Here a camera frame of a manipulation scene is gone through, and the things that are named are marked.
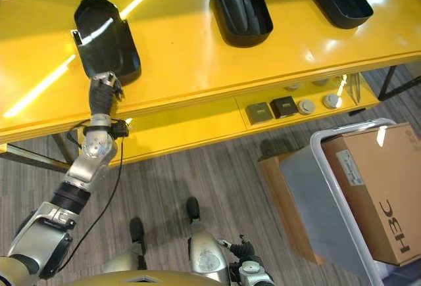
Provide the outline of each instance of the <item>table leg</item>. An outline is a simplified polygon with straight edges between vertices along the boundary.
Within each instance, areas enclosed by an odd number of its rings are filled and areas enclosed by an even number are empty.
[[[418,76],[411,81],[408,81],[407,83],[404,83],[400,87],[397,87],[395,89],[392,89],[389,92],[386,92],[387,88],[389,87],[390,80],[392,79],[393,73],[395,72],[396,66],[391,66],[389,68],[389,71],[387,72],[386,79],[384,80],[384,83],[382,85],[382,89],[380,90],[378,99],[379,101],[387,100],[391,97],[394,97],[397,94],[402,93],[403,91],[406,91],[407,89],[410,89],[418,84],[421,83],[421,76]]]
[[[354,115],[360,114],[361,112],[364,112],[365,110],[366,110],[365,107],[364,108],[360,108],[358,110],[352,110],[351,112],[348,112],[348,115],[349,116],[354,116]]]
[[[64,142],[63,138],[61,137],[61,134],[54,133],[53,139],[54,139],[55,143],[57,144],[57,147],[60,149],[60,152],[63,155],[66,162],[69,163],[69,164],[72,164],[73,161],[74,161],[73,157],[70,154],[70,152],[69,152],[69,150],[66,146],[66,143]]]
[[[67,172],[70,168],[70,164],[68,163],[49,158],[48,156],[39,155],[14,145],[7,145],[5,149],[0,151],[0,158],[62,173]]]

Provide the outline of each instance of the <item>wire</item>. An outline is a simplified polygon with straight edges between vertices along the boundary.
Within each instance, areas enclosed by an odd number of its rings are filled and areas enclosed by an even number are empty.
[[[99,216],[97,217],[97,219],[95,219],[95,221],[91,224],[91,226],[89,227],[89,229],[85,232],[85,234],[83,235],[83,237],[80,239],[79,243],[76,245],[76,247],[72,251],[72,254],[68,257],[67,261],[61,266],[61,268],[59,268],[57,270],[57,273],[59,273],[63,268],[65,268],[66,265],[70,262],[70,260],[72,259],[72,257],[74,256],[74,254],[76,253],[76,251],[78,250],[78,248],[80,247],[80,245],[82,244],[82,242],[84,242],[85,238],[91,232],[92,228],[97,224],[97,222],[105,214],[105,212],[107,211],[108,206],[110,206],[110,203],[112,201],[112,198],[114,197],[114,194],[116,193],[118,184],[120,183],[121,170],[122,170],[122,166],[123,166],[123,140],[124,140],[124,138],[121,139],[120,166],[118,167],[118,175],[117,175],[116,185],[114,185],[114,189],[112,190],[111,196],[108,199],[108,202],[105,205],[103,211],[99,214]]]
[[[86,123],[86,122],[89,122],[89,121],[90,121],[90,119],[88,119],[88,120],[82,120],[81,122],[78,122],[75,126],[72,126],[72,128],[70,128],[70,129],[67,131],[67,133],[66,133],[66,137],[67,137],[67,139],[68,139],[68,140],[70,140],[71,142],[73,142],[76,146],[78,146],[78,147],[79,147],[79,149],[82,149],[82,146],[78,143],[78,141],[77,141],[77,140],[75,140],[75,139],[73,138],[73,136],[72,136],[71,132],[72,132],[72,130],[74,130],[75,128],[78,128],[78,127],[80,127],[80,126],[83,126],[82,124],[84,124],[84,123]]]

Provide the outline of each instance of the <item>small square object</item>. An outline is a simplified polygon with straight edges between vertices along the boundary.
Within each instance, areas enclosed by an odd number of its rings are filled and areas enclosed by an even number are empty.
[[[252,125],[273,119],[266,102],[249,105],[245,108],[245,112]]]
[[[272,108],[275,118],[283,118],[298,113],[297,105],[295,105],[292,96],[274,99],[270,102],[270,107]]]

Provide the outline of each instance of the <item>white label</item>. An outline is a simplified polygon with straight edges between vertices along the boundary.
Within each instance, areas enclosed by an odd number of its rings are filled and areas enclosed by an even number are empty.
[[[349,184],[351,184],[351,186],[364,185],[361,174],[358,171],[353,156],[351,156],[349,150],[339,151],[336,153],[336,157],[341,163]]]

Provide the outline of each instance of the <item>brown cardboard box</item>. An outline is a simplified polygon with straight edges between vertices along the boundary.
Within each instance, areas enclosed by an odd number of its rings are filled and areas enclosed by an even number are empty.
[[[348,133],[322,148],[373,258],[420,258],[421,142],[411,126]]]
[[[280,162],[288,155],[274,156],[259,162],[269,191],[275,202],[287,235],[289,247],[307,260],[322,264],[325,260],[315,254],[310,245],[307,231],[300,219],[288,184],[280,170]]]

